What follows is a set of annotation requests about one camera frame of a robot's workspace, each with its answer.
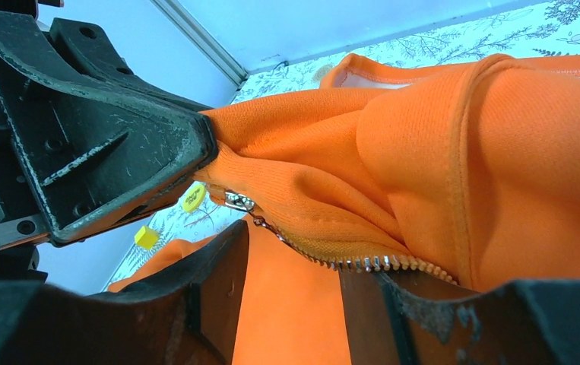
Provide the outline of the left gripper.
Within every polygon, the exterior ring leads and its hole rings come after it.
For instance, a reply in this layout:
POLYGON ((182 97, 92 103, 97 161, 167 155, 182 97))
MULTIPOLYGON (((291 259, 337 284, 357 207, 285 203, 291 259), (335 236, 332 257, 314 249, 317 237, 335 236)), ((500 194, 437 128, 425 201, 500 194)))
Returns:
POLYGON ((139 78, 103 28, 0 1, 0 280, 45 281, 66 246, 173 205, 217 156, 210 107, 139 78))

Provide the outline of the orange zip jacket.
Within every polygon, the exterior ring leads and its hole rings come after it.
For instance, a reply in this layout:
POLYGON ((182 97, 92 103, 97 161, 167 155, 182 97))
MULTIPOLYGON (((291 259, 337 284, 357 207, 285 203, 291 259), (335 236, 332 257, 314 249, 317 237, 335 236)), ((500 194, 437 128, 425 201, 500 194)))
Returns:
POLYGON ((254 202, 235 364, 348 364, 334 259, 486 291, 580 279, 580 56, 393 68, 208 110, 214 202, 254 202))

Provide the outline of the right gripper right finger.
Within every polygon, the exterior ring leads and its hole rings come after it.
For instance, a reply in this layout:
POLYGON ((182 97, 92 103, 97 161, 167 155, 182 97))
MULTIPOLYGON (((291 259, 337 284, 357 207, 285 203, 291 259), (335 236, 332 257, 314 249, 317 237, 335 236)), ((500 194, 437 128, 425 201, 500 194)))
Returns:
POLYGON ((580 281, 485 294, 420 271, 340 276, 355 364, 580 364, 580 281))

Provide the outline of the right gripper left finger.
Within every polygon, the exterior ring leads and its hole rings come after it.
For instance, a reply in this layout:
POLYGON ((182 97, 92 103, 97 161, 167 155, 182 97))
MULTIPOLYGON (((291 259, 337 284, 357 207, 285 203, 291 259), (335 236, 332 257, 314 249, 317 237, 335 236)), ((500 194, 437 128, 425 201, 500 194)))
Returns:
POLYGON ((0 281, 0 364, 229 364, 248 254, 240 220, 117 293, 0 281))

